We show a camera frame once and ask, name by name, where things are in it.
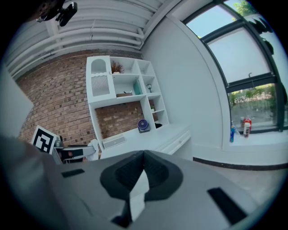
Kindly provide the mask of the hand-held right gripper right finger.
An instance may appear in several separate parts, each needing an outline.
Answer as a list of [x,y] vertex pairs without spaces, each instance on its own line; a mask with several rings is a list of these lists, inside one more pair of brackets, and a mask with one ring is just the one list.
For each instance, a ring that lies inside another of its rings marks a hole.
[[221,188],[246,214],[258,208],[251,195],[220,173],[194,161],[162,154],[183,173],[180,188],[168,199],[144,201],[149,191],[147,175],[142,172],[131,192],[133,230],[225,230],[231,226],[208,190]]

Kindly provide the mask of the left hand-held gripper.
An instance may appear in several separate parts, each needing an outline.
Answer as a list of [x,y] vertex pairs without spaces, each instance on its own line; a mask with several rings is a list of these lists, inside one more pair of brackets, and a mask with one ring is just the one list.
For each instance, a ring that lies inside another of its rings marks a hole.
[[93,146],[65,147],[61,136],[58,136],[39,125],[37,125],[35,129],[31,143],[41,152],[52,155],[56,164],[79,162],[85,157],[89,158],[94,154]]

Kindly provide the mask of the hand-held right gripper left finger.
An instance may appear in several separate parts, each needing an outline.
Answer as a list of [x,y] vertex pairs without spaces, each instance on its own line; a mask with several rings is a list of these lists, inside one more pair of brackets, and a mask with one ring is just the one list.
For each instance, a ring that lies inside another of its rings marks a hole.
[[45,175],[68,230],[138,230],[130,190],[139,151],[84,163],[56,164],[45,157]]

